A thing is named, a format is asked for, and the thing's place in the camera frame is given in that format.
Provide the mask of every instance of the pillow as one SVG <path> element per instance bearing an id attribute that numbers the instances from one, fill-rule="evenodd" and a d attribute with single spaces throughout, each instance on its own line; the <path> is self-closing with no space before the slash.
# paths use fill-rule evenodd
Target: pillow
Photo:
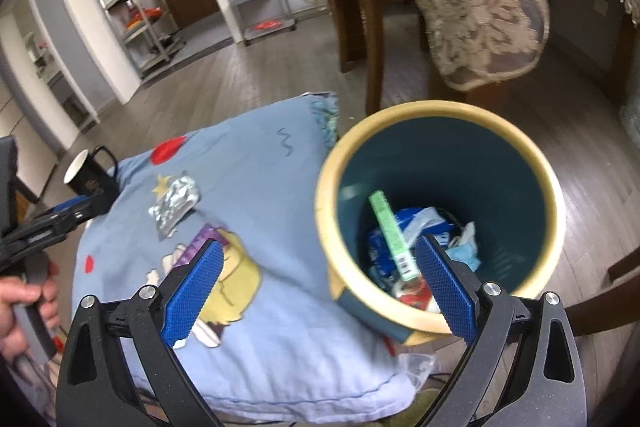
<path id="1" fill-rule="evenodd" d="M 89 293 L 102 302 L 127 299 L 161 280 L 209 223 L 230 241 L 225 271 L 196 331 L 175 352 L 213 410 L 326 423 L 372 421 L 408 407 L 410 377 L 380 336 L 329 293 L 314 190 L 336 121 L 333 94 L 306 94 L 193 132 L 159 165 L 150 152 L 122 161 L 120 197 L 82 236 L 74 305 Z M 183 171 L 201 199 L 160 241 L 148 214 L 153 190 Z M 151 391 L 126 340 L 132 377 Z"/>

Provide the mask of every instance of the trash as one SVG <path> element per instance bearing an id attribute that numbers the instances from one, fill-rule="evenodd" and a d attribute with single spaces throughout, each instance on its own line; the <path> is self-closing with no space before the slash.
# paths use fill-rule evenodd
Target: trash
<path id="1" fill-rule="evenodd" d="M 388 251 L 400 274 L 400 279 L 404 282 L 417 279 L 420 277 L 420 270 L 415 264 L 414 256 L 409 252 L 409 247 L 402 237 L 400 227 L 382 190 L 377 190 L 370 195 L 369 201 L 385 237 Z"/>
<path id="2" fill-rule="evenodd" d="M 196 182 L 186 172 L 171 178 L 167 191 L 149 208 L 149 215 L 156 222 L 160 241 L 172 235 L 174 227 L 199 200 L 200 192 Z"/>
<path id="3" fill-rule="evenodd" d="M 461 227 L 454 216 L 451 216 L 446 210 L 436 209 L 434 206 L 402 208 L 392 214 L 391 208 L 388 207 L 386 198 L 380 190 L 374 192 L 369 199 L 380 223 L 380 227 L 367 234 L 371 259 L 369 278 L 380 289 L 404 304 L 440 313 L 440 308 L 433 299 L 431 290 L 420 272 L 414 274 L 407 270 L 407 266 L 409 268 L 412 264 L 415 266 L 413 255 L 415 242 L 420 235 L 431 233 L 436 241 L 446 249 L 452 260 L 465 263 L 471 270 L 476 271 L 481 262 L 478 259 L 475 223 L 471 221 Z M 394 229 L 401 232 L 400 237 L 394 237 Z M 387 237 L 389 234 L 394 242 L 393 248 L 389 247 L 390 242 Z M 401 267 L 410 273 L 410 279 L 402 277 Z"/>

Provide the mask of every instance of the black mug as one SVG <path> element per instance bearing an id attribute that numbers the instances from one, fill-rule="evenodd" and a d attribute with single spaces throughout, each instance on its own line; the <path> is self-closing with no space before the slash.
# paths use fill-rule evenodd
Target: black mug
<path id="1" fill-rule="evenodd" d="M 95 155 L 100 151 L 107 153 L 113 161 L 113 174 L 111 176 L 95 160 Z M 100 206 L 108 211 L 120 194 L 117 177 L 118 160 L 116 160 L 116 156 L 107 147 L 100 145 L 91 152 L 85 149 L 76 156 L 66 170 L 64 182 L 76 194 L 95 196 L 102 193 L 104 201 Z"/>

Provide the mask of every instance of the cartoon print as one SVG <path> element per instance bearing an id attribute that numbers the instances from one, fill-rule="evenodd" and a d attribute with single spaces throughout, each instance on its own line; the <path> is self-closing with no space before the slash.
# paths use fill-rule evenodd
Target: cartoon print
<path id="1" fill-rule="evenodd" d="M 171 176 L 161 176 L 158 174 L 156 178 L 156 186 L 151 190 L 156 195 L 156 201 L 160 201 L 160 198 L 166 194 L 169 190 L 169 180 Z"/>
<path id="2" fill-rule="evenodd" d="M 217 230 L 229 242 L 224 250 L 224 265 L 191 328 L 193 335 L 207 347 L 218 347 L 222 343 L 224 328 L 242 319 L 242 312 L 254 300 L 262 281 L 257 264 L 247 255 L 240 238 L 232 232 Z M 171 254 L 162 258 L 165 275 L 185 249 L 185 245 L 177 245 Z M 146 283 L 158 285 L 159 275 L 155 269 L 146 275 Z M 176 343 L 174 348 L 183 345 L 184 342 Z"/>

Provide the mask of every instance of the mug handle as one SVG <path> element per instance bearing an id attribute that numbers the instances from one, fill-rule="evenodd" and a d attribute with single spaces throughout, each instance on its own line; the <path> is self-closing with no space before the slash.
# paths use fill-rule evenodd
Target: mug handle
<path id="1" fill-rule="evenodd" d="M 89 157 L 91 159 L 95 158 L 95 155 L 97 155 L 97 153 L 100 151 L 105 151 L 109 155 L 109 158 L 111 158 L 111 160 L 113 161 L 112 178 L 116 179 L 118 177 L 118 160 L 116 160 L 116 156 L 114 156 L 113 153 L 109 149 L 107 149 L 105 145 L 98 145 L 98 147 L 96 147 L 93 151 L 91 151 L 91 153 L 89 154 Z"/>

